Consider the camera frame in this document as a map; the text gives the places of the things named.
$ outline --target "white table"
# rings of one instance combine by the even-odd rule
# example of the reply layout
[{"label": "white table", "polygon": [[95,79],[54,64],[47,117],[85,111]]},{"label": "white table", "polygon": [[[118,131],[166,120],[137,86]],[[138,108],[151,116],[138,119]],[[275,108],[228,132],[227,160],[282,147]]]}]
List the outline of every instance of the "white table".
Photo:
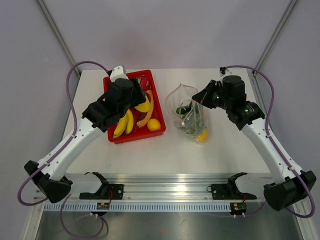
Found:
[{"label": "white table", "polygon": [[[114,144],[107,133],[92,142],[68,169],[69,173],[102,174],[268,174],[269,170],[253,144],[231,123],[222,109],[206,109],[209,117],[209,139],[202,145],[180,134],[165,108],[166,96],[179,83],[202,90],[211,79],[219,79],[212,69],[151,69],[160,100],[166,131],[162,136]],[[244,69],[233,69],[245,82],[247,99],[255,102],[251,83]],[[84,70],[74,98],[80,118],[87,106],[103,94],[103,70]],[[72,116],[65,135],[73,128]]]}]

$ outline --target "yellow banana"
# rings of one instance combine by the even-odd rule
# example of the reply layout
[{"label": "yellow banana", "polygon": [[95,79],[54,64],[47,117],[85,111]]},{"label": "yellow banana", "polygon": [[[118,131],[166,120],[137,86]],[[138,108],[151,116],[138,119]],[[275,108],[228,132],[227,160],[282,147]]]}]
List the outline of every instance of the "yellow banana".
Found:
[{"label": "yellow banana", "polygon": [[128,123],[128,112],[124,115],[124,117],[120,118],[118,125],[116,126],[114,133],[113,133],[113,138],[116,139],[123,134],[126,125]]},{"label": "yellow banana", "polygon": [[134,108],[137,109],[141,113],[149,112],[149,110],[150,110],[150,102],[149,102],[149,99],[148,99],[147,95],[145,95],[145,102],[139,104],[138,106],[135,106]]},{"label": "yellow banana", "polygon": [[130,109],[126,112],[126,115],[128,116],[128,123],[126,124],[125,127],[125,134],[128,135],[131,133],[132,129],[134,128],[134,116]]}]

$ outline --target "white wall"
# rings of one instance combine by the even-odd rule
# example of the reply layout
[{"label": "white wall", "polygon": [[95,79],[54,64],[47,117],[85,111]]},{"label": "white wall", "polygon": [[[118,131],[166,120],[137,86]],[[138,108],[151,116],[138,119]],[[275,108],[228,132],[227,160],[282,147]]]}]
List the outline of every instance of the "white wall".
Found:
[{"label": "white wall", "polygon": [[[275,88],[271,124],[284,148],[318,180],[314,226],[320,238],[320,2],[299,1],[262,67]],[[266,101],[270,90],[259,78]]]},{"label": "white wall", "polygon": [[[17,240],[29,211],[17,200],[28,176],[24,164],[60,141],[70,65],[36,1],[4,1],[0,23],[0,239]],[[34,188],[27,187],[25,200]]]},{"label": "white wall", "polygon": [[45,0],[77,61],[255,65],[289,0]]}]

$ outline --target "red plastic basket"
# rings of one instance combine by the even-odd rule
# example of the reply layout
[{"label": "red plastic basket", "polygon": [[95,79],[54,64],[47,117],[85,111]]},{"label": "red plastic basket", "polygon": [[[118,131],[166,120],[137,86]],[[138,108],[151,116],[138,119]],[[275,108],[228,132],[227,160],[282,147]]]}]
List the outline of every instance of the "red plastic basket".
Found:
[{"label": "red plastic basket", "polygon": [[[151,71],[150,70],[135,71],[135,72],[127,73],[126,75],[128,76],[129,79],[134,77],[140,77],[141,75],[144,75],[148,78],[149,84],[151,86],[150,90],[152,91],[152,95],[153,95],[153,112],[152,112],[151,118],[157,119],[160,122],[161,129],[156,131],[149,131],[147,124],[139,128],[137,126],[137,118],[140,112],[133,107],[133,108],[130,108],[134,118],[132,132],[128,135],[126,135],[126,133],[124,132],[121,136],[117,138],[113,138],[114,131],[117,127],[117,124],[114,124],[107,131],[109,141],[115,144],[123,144],[131,141],[135,141],[135,140],[146,139],[146,138],[162,135],[166,130],[166,124],[165,124],[164,116],[161,111],[160,102],[159,102],[155,82],[152,77]],[[110,84],[110,78],[105,77],[103,79],[103,88],[105,92],[108,90],[108,85],[109,85],[108,83]]]}]

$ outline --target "plastic bag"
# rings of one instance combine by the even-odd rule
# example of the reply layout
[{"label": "plastic bag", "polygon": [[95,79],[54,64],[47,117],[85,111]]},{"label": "plastic bag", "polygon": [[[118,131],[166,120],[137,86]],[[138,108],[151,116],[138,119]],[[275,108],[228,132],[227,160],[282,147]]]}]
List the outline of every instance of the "plastic bag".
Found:
[{"label": "plastic bag", "polygon": [[174,126],[197,142],[208,137],[207,120],[202,105],[192,100],[198,90],[192,86],[180,84],[165,99],[165,108]]}]

